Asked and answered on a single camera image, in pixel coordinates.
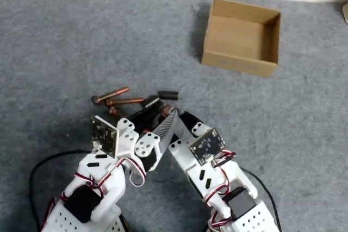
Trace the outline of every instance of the screw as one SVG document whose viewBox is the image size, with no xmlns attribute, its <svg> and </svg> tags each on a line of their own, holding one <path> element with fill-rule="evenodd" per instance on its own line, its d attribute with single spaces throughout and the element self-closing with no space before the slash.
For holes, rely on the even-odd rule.
<svg viewBox="0 0 348 232">
<path fill-rule="evenodd" d="M 100 104 L 101 101 L 103 101 L 107 98 L 110 98 L 110 97 L 116 96 L 116 95 L 120 95 L 121 93 L 128 92 L 128 91 L 129 91 L 128 87 L 123 87 L 123 88 L 115 90 L 113 92 L 106 93 L 105 95 L 101 95 L 101 96 L 94 95 L 94 96 L 92 96 L 92 102 L 94 104 Z"/>
<path fill-rule="evenodd" d="M 112 115 L 116 115 L 118 117 L 121 117 L 121 118 L 126 118 L 125 115 L 119 113 L 119 111 L 115 107 L 113 107 L 113 106 L 109 108 L 109 113 L 112 114 Z"/>
<path fill-rule="evenodd" d="M 116 105 L 116 104 L 127 104 L 127 103 L 141 103 L 143 98 L 130 98 L 130 99 L 112 99 L 108 98 L 105 100 L 107 106 Z"/>
</svg>

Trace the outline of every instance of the open cardboard box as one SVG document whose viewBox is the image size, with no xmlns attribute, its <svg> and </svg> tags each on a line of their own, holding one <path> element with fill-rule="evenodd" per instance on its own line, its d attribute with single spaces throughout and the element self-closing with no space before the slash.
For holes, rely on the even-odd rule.
<svg viewBox="0 0 348 232">
<path fill-rule="evenodd" d="M 270 76 L 278 65 L 280 20 L 277 10 L 214 0 L 202 63 Z"/>
</svg>

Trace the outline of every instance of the white bracket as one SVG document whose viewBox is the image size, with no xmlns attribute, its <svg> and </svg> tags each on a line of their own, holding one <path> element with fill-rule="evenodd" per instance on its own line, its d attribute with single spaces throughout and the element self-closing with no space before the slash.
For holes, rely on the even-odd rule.
<svg viewBox="0 0 348 232">
<path fill-rule="evenodd" d="M 147 133 L 135 144 L 135 154 L 140 158 L 148 157 L 155 146 L 159 145 L 160 137 Z"/>
<path fill-rule="evenodd" d="M 201 136 L 204 133 L 206 133 L 209 129 L 211 129 L 210 127 L 206 126 L 204 123 L 202 122 L 198 122 L 191 130 L 191 132 L 196 135 L 196 136 Z"/>
</svg>

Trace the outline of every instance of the black plastic piece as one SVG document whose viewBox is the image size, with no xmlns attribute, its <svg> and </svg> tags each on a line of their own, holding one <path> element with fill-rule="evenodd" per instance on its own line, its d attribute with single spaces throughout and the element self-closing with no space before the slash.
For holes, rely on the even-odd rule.
<svg viewBox="0 0 348 232">
<path fill-rule="evenodd" d="M 193 114 L 191 114 L 187 111 L 180 114 L 179 117 L 183 121 L 183 123 L 185 124 L 186 128 L 188 128 L 190 131 L 197 123 L 202 122 L 196 116 L 194 116 Z"/>
<path fill-rule="evenodd" d="M 256 206 L 254 199 L 244 187 L 237 187 L 223 197 L 223 200 L 232 210 L 233 220 L 239 219 L 242 215 Z"/>
<path fill-rule="evenodd" d="M 135 114 L 129 116 L 129 120 L 134 123 L 134 130 L 141 134 L 144 129 L 152 128 L 152 123 L 158 115 L 160 115 L 161 107 L 163 102 L 158 101 L 155 104 L 145 108 Z"/>
<path fill-rule="evenodd" d="M 90 187 L 83 185 L 73 192 L 64 203 L 64 207 L 81 223 L 91 220 L 93 209 L 99 205 L 102 198 Z"/>
<path fill-rule="evenodd" d="M 154 151 L 154 149 L 152 149 L 149 156 L 147 156 L 146 158 L 139 157 L 139 159 L 144 166 L 144 170 L 147 172 L 156 163 L 156 152 Z"/>
<path fill-rule="evenodd" d="M 163 100 L 179 100 L 179 92 L 177 91 L 158 91 L 157 94 Z"/>
</svg>

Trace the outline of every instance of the gray carpet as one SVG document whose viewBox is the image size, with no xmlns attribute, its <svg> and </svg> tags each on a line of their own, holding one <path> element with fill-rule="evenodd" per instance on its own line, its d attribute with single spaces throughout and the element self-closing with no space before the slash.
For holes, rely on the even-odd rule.
<svg viewBox="0 0 348 232">
<path fill-rule="evenodd" d="M 175 104 L 215 126 L 264 180 L 283 231 L 348 231 L 348 26 L 340 6 L 244 0 L 282 12 L 279 67 L 261 78 L 198 62 L 211 2 L 0 0 L 0 231 L 34 231 L 30 169 L 53 153 L 90 148 L 89 116 L 105 111 L 89 97 L 124 85 L 132 88 L 125 97 L 179 90 Z M 80 158 L 39 171 L 41 216 Z M 201 231 L 208 216 L 168 154 L 144 187 L 127 184 L 120 206 L 137 231 Z"/>
</svg>

